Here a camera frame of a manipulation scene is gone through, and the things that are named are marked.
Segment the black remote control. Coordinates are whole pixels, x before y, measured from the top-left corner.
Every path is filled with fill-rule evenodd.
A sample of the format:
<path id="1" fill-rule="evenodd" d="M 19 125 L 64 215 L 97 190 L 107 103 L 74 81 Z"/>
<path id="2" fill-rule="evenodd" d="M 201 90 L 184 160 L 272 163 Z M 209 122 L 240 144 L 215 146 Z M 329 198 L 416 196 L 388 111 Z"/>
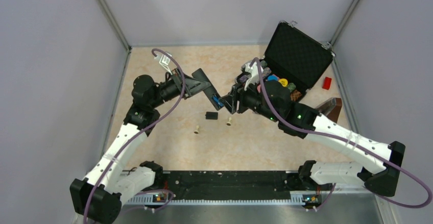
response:
<path id="1" fill-rule="evenodd" d="M 215 95 L 219 98 L 220 100 L 220 94 L 217 92 L 217 90 L 215 89 L 215 87 L 213 86 L 212 82 L 210 81 L 210 79 L 207 77 L 207 75 L 205 74 L 205 72 L 203 71 L 203 69 L 199 68 L 196 71 L 194 71 L 192 73 L 193 78 L 204 82 L 206 85 L 208 85 L 204 90 L 204 94 L 206 95 L 206 97 L 209 99 L 209 101 L 211 102 L 211 104 L 214 106 L 214 108 L 219 111 L 217 109 L 217 106 L 215 105 L 214 101 L 212 100 L 212 97 Z"/>

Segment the black remote battery cover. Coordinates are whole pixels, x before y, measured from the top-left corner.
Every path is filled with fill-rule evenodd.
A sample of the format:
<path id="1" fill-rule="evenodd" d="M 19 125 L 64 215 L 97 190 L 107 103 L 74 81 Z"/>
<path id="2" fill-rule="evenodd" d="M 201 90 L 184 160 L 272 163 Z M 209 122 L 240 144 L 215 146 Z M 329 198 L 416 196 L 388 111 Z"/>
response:
<path id="1" fill-rule="evenodd" d="M 219 114 L 218 112 L 206 112 L 205 119 L 206 120 L 218 120 Z"/>

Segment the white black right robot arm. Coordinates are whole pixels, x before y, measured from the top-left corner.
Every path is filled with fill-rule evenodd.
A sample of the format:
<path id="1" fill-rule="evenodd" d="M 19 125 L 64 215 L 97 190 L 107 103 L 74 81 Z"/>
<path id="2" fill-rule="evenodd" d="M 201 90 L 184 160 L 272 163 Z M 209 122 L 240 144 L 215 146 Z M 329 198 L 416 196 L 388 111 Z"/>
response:
<path id="1" fill-rule="evenodd" d="M 306 161 L 298 169 L 303 188 L 340 183 L 364 186 L 381 196 L 395 195 L 400 172 L 389 163 L 401 166 L 404 144 L 377 142 L 348 130 L 318 110 L 292 101 L 291 91 L 277 81 L 266 81 L 264 88 L 266 93 L 253 84 L 247 88 L 235 84 L 219 102 L 232 114 L 250 109 L 277 122 L 286 134 L 315 141 L 351 159 L 343 163 Z"/>

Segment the blue battery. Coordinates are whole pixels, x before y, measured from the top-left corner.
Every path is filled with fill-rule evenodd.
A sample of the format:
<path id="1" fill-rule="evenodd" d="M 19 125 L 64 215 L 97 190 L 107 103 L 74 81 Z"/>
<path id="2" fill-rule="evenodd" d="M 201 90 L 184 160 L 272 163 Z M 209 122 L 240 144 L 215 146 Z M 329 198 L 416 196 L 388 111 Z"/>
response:
<path id="1" fill-rule="evenodd" d="M 213 96 L 212 100 L 214 101 L 215 105 L 217 106 L 217 109 L 221 109 L 224 107 L 224 104 L 220 102 L 219 98 L 217 96 Z"/>

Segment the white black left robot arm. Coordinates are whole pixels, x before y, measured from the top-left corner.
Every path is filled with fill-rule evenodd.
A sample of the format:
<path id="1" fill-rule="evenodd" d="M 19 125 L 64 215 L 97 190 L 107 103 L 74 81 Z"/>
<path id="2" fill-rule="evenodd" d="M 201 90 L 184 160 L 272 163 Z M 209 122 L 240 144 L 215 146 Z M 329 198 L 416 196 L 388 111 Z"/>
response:
<path id="1" fill-rule="evenodd" d="M 74 179 L 69 190 L 74 210 L 83 220 L 113 223 L 121 208 L 145 188 L 157 190 L 164 177 L 160 165 L 140 166 L 126 177 L 121 174 L 139 145 L 156 123 L 165 117 L 157 107 L 174 98 L 188 99 L 195 94 L 210 94 L 213 85 L 202 69 L 191 76 L 175 69 L 164 82 L 156 83 L 149 75 L 138 76 L 133 82 L 133 103 L 116 138 L 96 166 L 83 179 Z"/>

